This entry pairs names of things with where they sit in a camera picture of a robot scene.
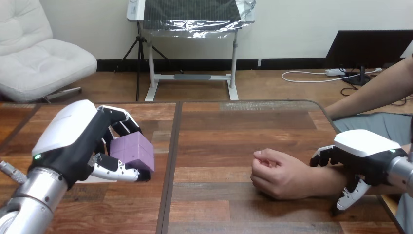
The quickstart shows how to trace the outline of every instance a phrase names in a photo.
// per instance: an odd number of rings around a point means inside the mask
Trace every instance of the black baseboard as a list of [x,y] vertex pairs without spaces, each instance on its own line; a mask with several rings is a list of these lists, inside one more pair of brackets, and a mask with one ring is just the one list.
[[[258,67],[258,59],[238,59],[237,70],[292,70],[322,68],[325,58],[263,58]],[[231,59],[171,59],[170,63],[164,59],[155,59],[154,66],[157,72],[165,71],[227,71],[231,70]],[[137,59],[127,59],[121,64],[120,59],[97,61],[98,72],[113,72],[119,66],[119,71],[136,72]],[[148,60],[140,64],[141,71],[149,70]]]

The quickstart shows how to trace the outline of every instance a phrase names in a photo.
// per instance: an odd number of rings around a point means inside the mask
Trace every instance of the monitor stand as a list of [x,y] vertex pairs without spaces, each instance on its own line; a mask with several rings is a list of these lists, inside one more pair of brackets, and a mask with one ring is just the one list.
[[[349,72],[347,76],[354,76],[357,75],[359,73],[357,72]],[[348,83],[348,84],[352,84],[352,85],[360,85],[363,86],[365,84],[367,84],[367,82],[371,81],[371,77],[365,74],[364,71],[364,66],[360,67],[360,76],[356,76],[356,77],[351,77],[351,78],[345,78],[342,81]]]

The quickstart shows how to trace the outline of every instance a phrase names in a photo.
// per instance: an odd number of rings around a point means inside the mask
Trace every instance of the robotic hand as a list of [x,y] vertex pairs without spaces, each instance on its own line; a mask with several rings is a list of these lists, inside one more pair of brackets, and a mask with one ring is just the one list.
[[141,132],[123,109],[100,106],[88,100],[61,110],[32,150],[28,175],[0,162],[0,170],[20,184],[0,209],[0,234],[41,234],[67,190],[90,175],[122,181],[147,181],[150,172],[131,168],[105,155],[114,139],[111,127],[120,135]]
[[413,197],[413,164],[398,143],[367,130],[337,134],[334,142],[335,145],[318,149],[310,160],[312,167],[326,166],[329,161],[332,165],[341,163],[355,174],[334,206],[333,215],[379,184],[399,187]]

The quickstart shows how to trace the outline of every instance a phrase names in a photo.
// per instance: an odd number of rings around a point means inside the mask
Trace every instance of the gray pants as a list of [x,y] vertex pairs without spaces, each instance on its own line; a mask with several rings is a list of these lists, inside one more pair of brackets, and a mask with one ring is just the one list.
[[[399,143],[401,146],[410,143],[410,115],[375,113],[357,115],[334,121],[341,131],[365,129]],[[403,194],[399,202],[396,219],[407,234],[413,234],[413,198]]]

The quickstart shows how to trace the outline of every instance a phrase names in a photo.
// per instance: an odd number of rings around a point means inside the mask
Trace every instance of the rubik's cube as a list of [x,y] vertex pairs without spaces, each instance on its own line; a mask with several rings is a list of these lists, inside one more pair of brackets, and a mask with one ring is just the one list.
[[111,156],[138,170],[155,171],[153,145],[140,132],[112,140]]

